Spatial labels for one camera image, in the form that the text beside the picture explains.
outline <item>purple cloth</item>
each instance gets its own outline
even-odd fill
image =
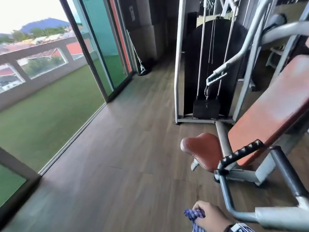
[[[197,209],[197,210],[186,209],[183,213],[185,214],[187,218],[189,218],[190,221],[193,222],[192,232],[206,232],[203,228],[195,224],[196,218],[205,217],[205,212],[203,209]]]

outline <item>ridged rubber grip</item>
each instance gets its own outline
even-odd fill
[[[230,154],[229,156],[226,156],[223,160],[220,161],[220,168],[219,171],[224,170],[225,167],[228,165],[234,163],[237,160],[240,160],[241,158],[259,150],[260,148],[263,148],[265,145],[262,143],[261,140],[257,139],[254,142],[244,146],[243,148],[235,151],[234,153]]]

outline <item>teal wall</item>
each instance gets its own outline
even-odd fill
[[[83,0],[103,56],[118,55],[103,0]]]

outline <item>concrete railing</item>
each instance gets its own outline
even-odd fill
[[[84,39],[89,38],[89,34],[83,34]],[[18,51],[0,55],[0,64],[9,64],[14,73],[21,79],[22,83],[0,93],[0,111],[24,99],[44,86],[66,76],[68,73],[87,64],[85,57],[73,59],[67,45],[77,42],[76,37],[64,38],[53,42],[25,48]],[[48,50],[58,49],[64,64],[48,70],[32,79],[26,74],[18,64],[18,60],[36,55]],[[98,58],[95,51],[90,53],[93,60]]]

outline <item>red seat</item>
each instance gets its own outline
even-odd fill
[[[182,151],[192,155],[204,169],[212,173],[223,159],[219,139],[210,133],[184,138],[180,146]]]
[[[241,149],[256,139],[269,147],[308,109],[309,56],[298,55],[229,131],[232,151]],[[209,133],[184,138],[181,149],[196,158],[209,172],[217,169],[223,158],[218,138]],[[249,165],[262,152],[263,150],[258,150],[237,163]]]

